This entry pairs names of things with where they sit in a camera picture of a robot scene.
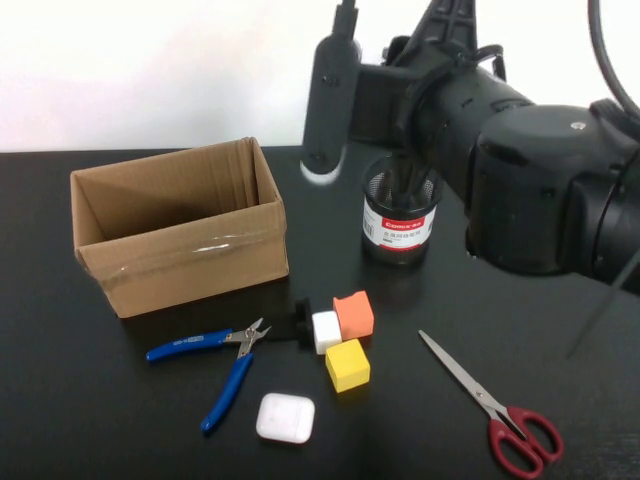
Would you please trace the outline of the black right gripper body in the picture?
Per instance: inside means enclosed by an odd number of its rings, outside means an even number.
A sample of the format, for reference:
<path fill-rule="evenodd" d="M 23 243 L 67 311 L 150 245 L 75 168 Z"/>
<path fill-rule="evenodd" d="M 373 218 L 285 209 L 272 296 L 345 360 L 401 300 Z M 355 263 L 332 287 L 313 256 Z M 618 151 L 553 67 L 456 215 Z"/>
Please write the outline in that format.
<path fill-rule="evenodd" d="M 410 149 L 411 117 L 436 70 L 362 66 L 358 74 L 349 140 L 386 149 Z"/>

